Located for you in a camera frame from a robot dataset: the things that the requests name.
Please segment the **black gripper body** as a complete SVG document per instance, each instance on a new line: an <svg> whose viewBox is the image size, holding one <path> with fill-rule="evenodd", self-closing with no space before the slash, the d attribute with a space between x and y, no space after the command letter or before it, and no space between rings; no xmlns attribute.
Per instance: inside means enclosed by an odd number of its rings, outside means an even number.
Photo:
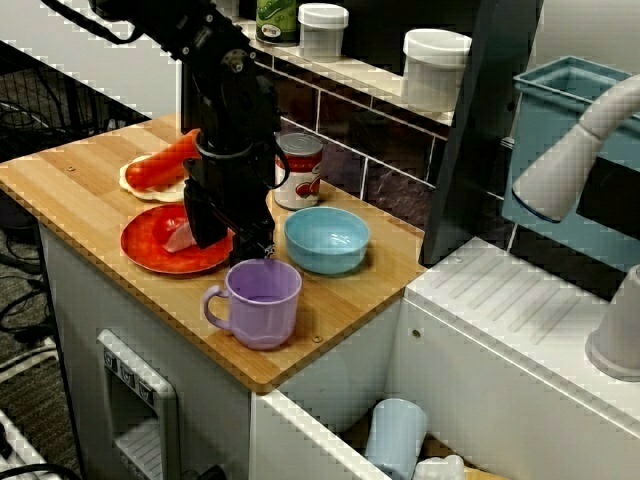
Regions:
<svg viewBox="0 0 640 480"><path fill-rule="evenodd" d="M275 153L259 143L234 155L207 155L183 162L186 191L206 191L220 199L236 225L235 231L275 228L266 204L275 186Z"/></svg>

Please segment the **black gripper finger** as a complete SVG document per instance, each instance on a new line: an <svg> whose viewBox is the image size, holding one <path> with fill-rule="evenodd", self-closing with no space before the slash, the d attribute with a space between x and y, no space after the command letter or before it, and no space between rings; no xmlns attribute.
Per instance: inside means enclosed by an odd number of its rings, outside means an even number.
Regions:
<svg viewBox="0 0 640 480"><path fill-rule="evenodd" d="M236 230L220 199L206 191L186 191L184 205L192 236L200 249L223 240L229 230Z"/></svg>
<svg viewBox="0 0 640 480"><path fill-rule="evenodd" d="M235 233L229 260L242 262L251 259L265 259L271 257L274 251L273 230L259 231L257 234Z"/></svg>

